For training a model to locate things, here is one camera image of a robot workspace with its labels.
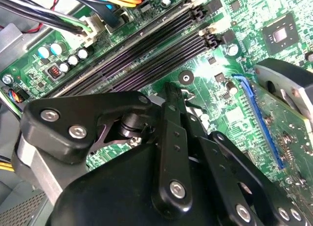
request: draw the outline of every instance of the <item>blue pcie slot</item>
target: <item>blue pcie slot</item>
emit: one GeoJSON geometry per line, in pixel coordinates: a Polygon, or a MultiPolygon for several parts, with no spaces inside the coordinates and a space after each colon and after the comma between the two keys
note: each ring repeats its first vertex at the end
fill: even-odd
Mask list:
{"type": "Polygon", "coordinates": [[[255,112],[256,119],[257,119],[258,123],[260,124],[261,131],[264,135],[265,140],[267,141],[267,143],[269,145],[271,153],[272,153],[279,169],[283,169],[285,167],[284,163],[280,159],[278,150],[277,150],[277,148],[274,144],[274,141],[273,141],[272,137],[270,136],[269,130],[268,130],[268,128],[267,128],[267,126],[263,120],[260,108],[256,103],[254,92],[253,92],[248,80],[244,76],[242,76],[241,74],[233,74],[232,76],[235,79],[238,79],[240,81],[241,86],[245,90],[247,98],[250,102],[250,105],[252,106],[253,111],[255,112]]]}

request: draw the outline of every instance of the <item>motherboard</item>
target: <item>motherboard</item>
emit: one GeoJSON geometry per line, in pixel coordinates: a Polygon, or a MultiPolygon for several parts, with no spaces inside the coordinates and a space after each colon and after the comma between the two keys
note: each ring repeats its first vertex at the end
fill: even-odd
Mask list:
{"type": "MultiPolygon", "coordinates": [[[[40,37],[1,69],[3,91],[15,91],[22,107],[126,90],[161,96],[172,82],[208,133],[224,133],[313,222],[312,121],[260,85],[255,67],[273,58],[313,70],[312,0],[144,0],[114,12],[121,26],[102,22],[88,45],[59,31],[40,37]]],[[[75,16],[94,13],[82,7],[75,16]]],[[[104,147],[87,165],[93,170],[139,144],[104,147]]]]}

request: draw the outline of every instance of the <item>red wire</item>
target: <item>red wire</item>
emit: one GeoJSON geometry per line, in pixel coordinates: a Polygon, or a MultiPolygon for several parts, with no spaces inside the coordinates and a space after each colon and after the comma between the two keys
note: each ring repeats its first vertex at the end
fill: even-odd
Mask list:
{"type": "MultiPolygon", "coordinates": [[[[53,11],[54,11],[55,6],[56,6],[55,4],[57,3],[57,1],[58,1],[58,0],[54,0],[54,1],[53,1],[53,6],[51,7],[51,10],[53,10],[53,11]]],[[[33,32],[36,32],[36,31],[40,30],[40,28],[41,28],[43,25],[44,25],[44,24],[39,23],[39,25],[38,25],[38,27],[37,27],[37,28],[30,29],[30,30],[28,31],[28,33],[33,33],[33,32]]]]}

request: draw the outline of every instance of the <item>silver screw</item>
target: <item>silver screw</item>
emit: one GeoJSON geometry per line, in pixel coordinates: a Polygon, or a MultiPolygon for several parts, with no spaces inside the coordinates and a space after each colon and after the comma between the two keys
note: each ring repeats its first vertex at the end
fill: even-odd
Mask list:
{"type": "Polygon", "coordinates": [[[281,215],[281,217],[283,217],[285,220],[287,220],[287,221],[290,220],[288,213],[283,208],[279,207],[278,212],[281,215]]]}
{"type": "Polygon", "coordinates": [[[87,131],[84,127],[79,125],[71,126],[68,130],[71,137],[75,139],[83,139],[87,136],[87,131]]]}
{"type": "Polygon", "coordinates": [[[44,110],[40,113],[40,117],[48,122],[55,122],[60,118],[59,114],[54,110],[44,110]]]}
{"type": "Polygon", "coordinates": [[[149,101],[148,101],[148,99],[146,98],[146,97],[144,97],[144,96],[139,96],[139,100],[142,102],[142,103],[144,103],[144,104],[147,104],[149,101]]]}
{"type": "Polygon", "coordinates": [[[172,194],[179,199],[182,199],[185,197],[186,195],[186,191],[184,189],[184,187],[181,185],[181,183],[177,182],[177,181],[172,181],[170,183],[170,190],[172,192],[172,194]]]}
{"type": "Polygon", "coordinates": [[[251,216],[249,214],[249,212],[247,211],[247,209],[243,206],[243,205],[236,205],[236,211],[238,213],[238,215],[247,223],[249,223],[251,221],[251,216]]]}
{"type": "Polygon", "coordinates": [[[3,77],[2,77],[2,81],[6,84],[6,85],[9,85],[9,84],[13,84],[14,83],[14,79],[12,77],[11,74],[5,74],[3,77]]]}
{"type": "Polygon", "coordinates": [[[224,140],[224,137],[221,134],[217,134],[217,138],[220,140],[224,140]]]}
{"type": "Polygon", "coordinates": [[[297,220],[297,221],[301,221],[301,215],[293,208],[290,209],[292,216],[297,220]]]}

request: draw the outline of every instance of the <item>ventilation grille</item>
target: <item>ventilation grille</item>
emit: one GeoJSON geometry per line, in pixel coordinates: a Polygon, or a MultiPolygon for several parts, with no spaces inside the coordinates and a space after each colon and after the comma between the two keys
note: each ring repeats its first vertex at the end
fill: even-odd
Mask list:
{"type": "Polygon", "coordinates": [[[40,193],[0,214],[0,226],[24,226],[39,207],[45,194],[40,193]]]}

